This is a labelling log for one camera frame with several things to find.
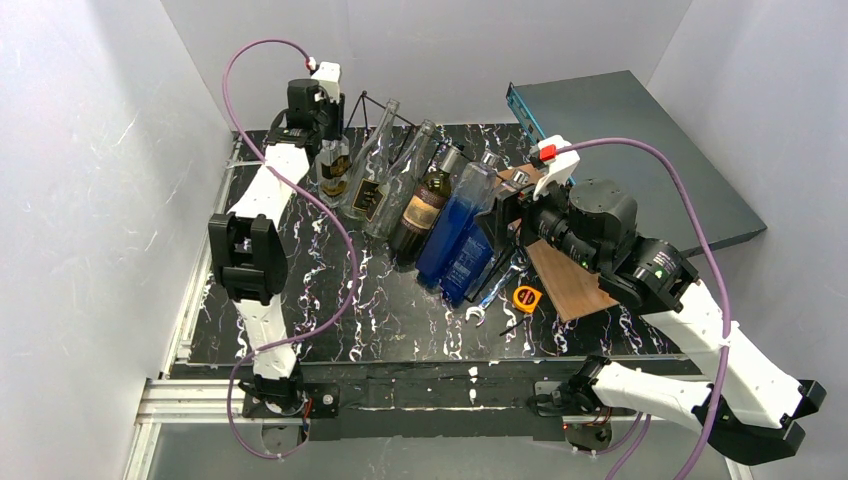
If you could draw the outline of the blue square bottle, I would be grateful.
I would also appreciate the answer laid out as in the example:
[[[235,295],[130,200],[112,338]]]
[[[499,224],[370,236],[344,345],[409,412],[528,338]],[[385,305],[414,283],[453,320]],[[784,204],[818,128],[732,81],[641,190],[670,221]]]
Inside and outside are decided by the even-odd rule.
[[[417,280],[424,288],[434,289],[458,254],[474,216],[495,188],[498,161],[499,156],[486,149],[479,161],[464,168],[416,262]]]
[[[518,171],[518,175],[517,182],[526,183],[527,175],[521,170]],[[496,180],[495,188],[483,209],[494,201],[496,188],[502,182],[512,179],[502,178],[497,173]],[[452,308],[458,308],[465,301],[468,290],[477,282],[493,255],[494,250],[482,231],[474,224],[473,218],[458,254],[440,280],[442,296]]]

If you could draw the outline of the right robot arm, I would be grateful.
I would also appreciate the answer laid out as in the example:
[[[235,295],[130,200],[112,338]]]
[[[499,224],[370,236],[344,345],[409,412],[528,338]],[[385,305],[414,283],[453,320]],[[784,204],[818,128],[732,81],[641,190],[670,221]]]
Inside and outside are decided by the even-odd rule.
[[[820,409],[824,387],[798,380],[771,362],[721,308],[693,265],[668,242],[636,229],[636,201],[610,180],[565,187],[503,186],[475,216],[490,245],[538,240],[596,276],[599,288],[661,330],[703,373],[700,382],[635,371],[591,355],[535,407],[557,412],[624,408],[707,434],[725,457],[760,465],[795,455],[800,419]]]

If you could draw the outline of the tall clear glass bottle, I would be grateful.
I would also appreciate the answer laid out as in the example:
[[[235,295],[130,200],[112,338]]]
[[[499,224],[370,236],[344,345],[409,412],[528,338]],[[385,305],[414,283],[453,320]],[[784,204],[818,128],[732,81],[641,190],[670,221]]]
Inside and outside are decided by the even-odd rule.
[[[390,98],[382,117],[354,159],[354,172],[343,200],[341,212],[350,219],[364,220],[373,204],[375,192],[386,177],[389,163],[388,142],[399,102]]]

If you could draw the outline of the short clear glass bottle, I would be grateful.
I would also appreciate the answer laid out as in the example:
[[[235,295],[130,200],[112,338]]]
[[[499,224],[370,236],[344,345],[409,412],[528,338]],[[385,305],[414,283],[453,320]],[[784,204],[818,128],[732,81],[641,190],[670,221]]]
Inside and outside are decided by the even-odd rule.
[[[364,233],[386,240],[395,228],[402,209],[409,202],[416,182],[425,168],[424,149],[436,128],[425,119],[400,157],[389,170],[388,177],[378,187],[377,196],[367,211]]]

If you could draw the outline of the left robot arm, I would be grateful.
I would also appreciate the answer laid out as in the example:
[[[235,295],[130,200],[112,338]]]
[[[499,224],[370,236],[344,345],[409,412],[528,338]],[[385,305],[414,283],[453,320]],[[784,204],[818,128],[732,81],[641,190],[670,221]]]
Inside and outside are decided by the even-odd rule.
[[[241,198],[210,218],[208,230],[215,280],[236,306],[254,352],[253,376],[239,386],[290,416],[307,397],[293,347],[282,342],[289,267],[278,227],[293,185],[330,141],[340,139],[344,95],[336,80],[296,79],[288,84],[287,101],[269,129],[265,163]]]

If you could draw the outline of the green wine bottle tan label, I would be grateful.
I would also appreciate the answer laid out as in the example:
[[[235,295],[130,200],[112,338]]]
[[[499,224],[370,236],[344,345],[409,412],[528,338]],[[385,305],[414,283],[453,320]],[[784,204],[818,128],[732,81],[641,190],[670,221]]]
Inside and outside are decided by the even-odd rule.
[[[449,143],[438,168],[424,175],[403,209],[388,246],[398,265],[415,261],[427,236],[452,194],[451,173],[464,152],[461,143]]]

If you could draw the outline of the dark-capped clear bottle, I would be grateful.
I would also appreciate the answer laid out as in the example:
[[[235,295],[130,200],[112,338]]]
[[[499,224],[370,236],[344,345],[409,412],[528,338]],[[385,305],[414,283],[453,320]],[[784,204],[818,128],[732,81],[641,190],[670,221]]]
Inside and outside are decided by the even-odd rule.
[[[348,138],[343,136],[339,140],[324,140],[316,156],[315,168],[320,199],[328,207],[337,207],[344,199],[349,185],[351,159]]]

